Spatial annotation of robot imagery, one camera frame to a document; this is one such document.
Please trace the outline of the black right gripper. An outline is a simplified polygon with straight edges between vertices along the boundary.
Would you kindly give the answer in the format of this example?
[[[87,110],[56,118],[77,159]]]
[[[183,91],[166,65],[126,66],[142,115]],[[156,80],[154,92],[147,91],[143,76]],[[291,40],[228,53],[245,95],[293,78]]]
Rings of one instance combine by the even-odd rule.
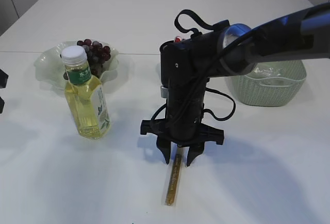
[[[224,131],[202,123],[204,95],[209,78],[197,84],[194,79],[180,86],[169,80],[167,101],[162,108],[166,115],[162,119],[142,120],[140,134],[157,136],[156,147],[163,154],[166,164],[171,157],[171,142],[189,147],[186,166],[204,152],[204,142],[224,142]]]

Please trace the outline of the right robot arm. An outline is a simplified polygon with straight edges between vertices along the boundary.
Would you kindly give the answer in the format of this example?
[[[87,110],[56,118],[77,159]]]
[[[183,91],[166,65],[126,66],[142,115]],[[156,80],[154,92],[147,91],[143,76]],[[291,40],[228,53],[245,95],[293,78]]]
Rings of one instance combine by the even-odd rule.
[[[175,27],[190,38],[167,41],[160,46],[160,107],[165,117],[153,115],[141,122],[140,133],[154,134],[156,146],[166,162],[171,145],[188,148],[187,165],[204,152],[205,142],[224,142],[224,132],[202,123],[207,109],[204,95],[212,77],[246,75],[260,62],[329,57],[329,3],[303,9],[256,28],[205,23],[194,11],[185,9],[196,28]]]

